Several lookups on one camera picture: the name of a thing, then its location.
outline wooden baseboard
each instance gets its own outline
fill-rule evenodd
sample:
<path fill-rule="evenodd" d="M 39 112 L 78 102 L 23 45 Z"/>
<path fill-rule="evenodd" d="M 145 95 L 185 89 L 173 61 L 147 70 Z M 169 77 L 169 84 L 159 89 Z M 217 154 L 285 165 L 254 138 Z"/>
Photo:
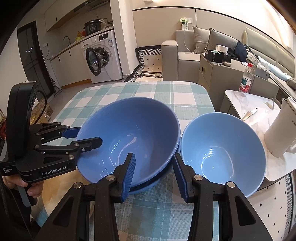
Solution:
<path fill-rule="evenodd" d="M 75 82 L 75 83 L 72 83 L 72 84 L 64 85 L 64 86 L 61 86 L 61 88 L 62 89 L 67 89 L 67 88 L 70 88 L 70 87 L 74 87 L 74 86 L 78 86 L 78 85 L 84 85 L 84 84 L 88 84 L 88 83 L 91 83 L 91 79 L 82 80 L 82 81 L 78 81 L 78 82 Z"/>

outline plastic bottle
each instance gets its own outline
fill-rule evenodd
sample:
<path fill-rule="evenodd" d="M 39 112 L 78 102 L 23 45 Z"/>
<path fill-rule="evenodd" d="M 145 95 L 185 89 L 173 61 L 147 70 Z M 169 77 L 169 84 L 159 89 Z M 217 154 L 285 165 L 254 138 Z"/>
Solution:
<path fill-rule="evenodd" d="M 239 87 L 239 91 L 243 93 L 248 93 L 250 91 L 250 86 L 253 79 L 254 79 L 254 68 L 251 63 L 248 63 L 248 66 L 245 69 L 242 77 L 242 82 Z"/>

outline white kettle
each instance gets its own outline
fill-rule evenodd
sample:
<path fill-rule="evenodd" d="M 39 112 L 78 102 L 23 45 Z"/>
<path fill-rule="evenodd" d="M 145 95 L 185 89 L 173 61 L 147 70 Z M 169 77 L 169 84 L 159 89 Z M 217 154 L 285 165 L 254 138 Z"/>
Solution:
<path fill-rule="evenodd" d="M 264 142 L 275 157 L 296 153 L 296 102 L 292 98 L 283 99 L 280 113 L 264 134 Z"/>

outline sofa armrest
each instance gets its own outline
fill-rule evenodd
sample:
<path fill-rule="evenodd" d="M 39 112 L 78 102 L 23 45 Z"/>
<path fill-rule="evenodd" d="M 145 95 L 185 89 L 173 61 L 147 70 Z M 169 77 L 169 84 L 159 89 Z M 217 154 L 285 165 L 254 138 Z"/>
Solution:
<path fill-rule="evenodd" d="M 161 45 L 163 56 L 163 80 L 178 80 L 178 43 L 166 40 Z"/>

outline bolt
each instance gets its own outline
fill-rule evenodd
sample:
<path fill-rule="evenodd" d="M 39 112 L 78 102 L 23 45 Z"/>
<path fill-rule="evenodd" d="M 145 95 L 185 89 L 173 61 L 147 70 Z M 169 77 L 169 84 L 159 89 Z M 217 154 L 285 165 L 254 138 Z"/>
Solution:
<path fill-rule="evenodd" d="M 194 179 L 195 179 L 196 181 L 201 181 L 201 180 L 202 180 L 202 176 L 201 176 L 201 175 L 195 175 L 195 176 L 194 176 Z"/>
<path fill-rule="evenodd" d="M 73 187 L 76 188 L 76 189 L 81 188 L 82 183 L 80 183 L 80 182 L 74 183 Z"/>
<path fill-rule="evenodd" d="M 230 188 L 234 188 L 235 187 L 235 184 L 233 182 L 228 182 L 227 183 L 227 186 L 229 186 Z"/>
<path fill-rule="evenodd" d="M 115 179 L 115 177 L 113 175 L 108 175 L 108 176 L 106 176 L 106 179 L 108 181 L 113 181 Z"/>

